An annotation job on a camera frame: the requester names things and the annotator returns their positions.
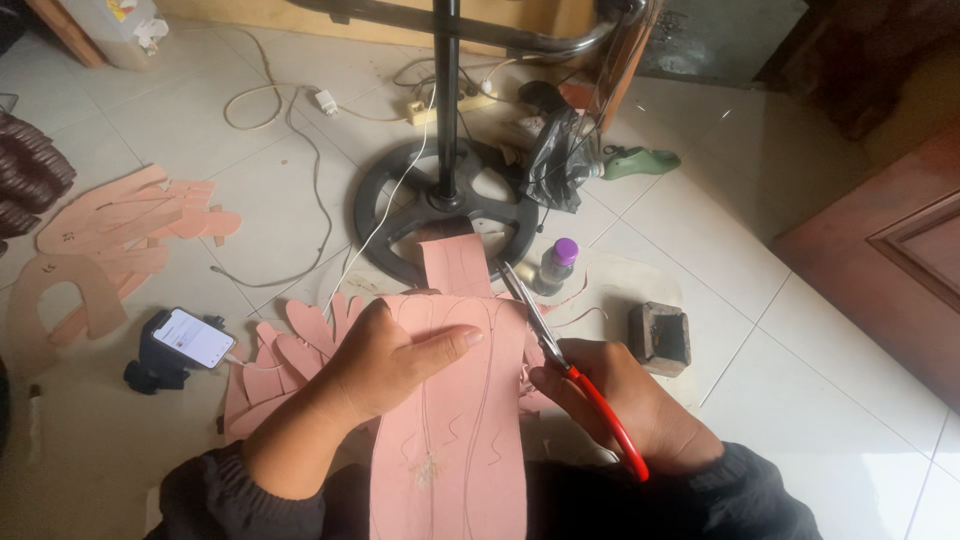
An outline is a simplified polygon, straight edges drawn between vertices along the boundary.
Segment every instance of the door panel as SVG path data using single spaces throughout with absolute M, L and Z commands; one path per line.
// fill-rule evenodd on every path
M 960 410 L 960 121 L 771 248 Z

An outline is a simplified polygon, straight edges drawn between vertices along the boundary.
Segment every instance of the purple bottle cap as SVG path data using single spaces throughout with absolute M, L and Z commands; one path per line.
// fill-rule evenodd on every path
M 577 260 L 580 248 L 569 238 L 561 238 L 553 245 L 553 261 L 561 266 L 569 266 Z

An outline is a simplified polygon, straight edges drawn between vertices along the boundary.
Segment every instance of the power strip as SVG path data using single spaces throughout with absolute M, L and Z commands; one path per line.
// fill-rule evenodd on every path
M 496 97 L 496 92 L 490 92 L 490 95 Z M 472 97 L 465 96 L 464 99 L 458 101 L 457 109 L 459 109 L 460 112 L 467 112 L 468 110 L 480 109 L 481 107 L 493 105 L 494 103 L 496 103 L 496 100 L 483 94 L 477 94 Z M 415 101 L 414 103 L 407 104 L 407 118 L 411 124 L 422 126 L 427 122 L 437 121 L 437 110 L 427 110 L 426 105 L 422 101 Z

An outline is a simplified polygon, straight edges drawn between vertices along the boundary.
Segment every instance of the plastic container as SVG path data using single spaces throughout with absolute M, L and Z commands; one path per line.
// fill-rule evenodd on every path
M 564 280 L 573 274 L 573 264 L 577 261 L 580 248 L 569 238 L 557 240 L 553 247 L 543 254 L 540 268 L 534 275 L 534 291 L 541 296 L 553 296 L 564 287 Z
M 160 62 L 169 27 L 153 0 L 60 0 L 107 60 L 122 69 L 150 71 Z

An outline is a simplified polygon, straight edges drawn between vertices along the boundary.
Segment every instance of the smartphone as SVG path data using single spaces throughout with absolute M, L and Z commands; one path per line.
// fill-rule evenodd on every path
M 205 368 L 215 368 L 229 353 L 236 338 L 174 307 L 153 331 L 154 341 L 190 358 Z

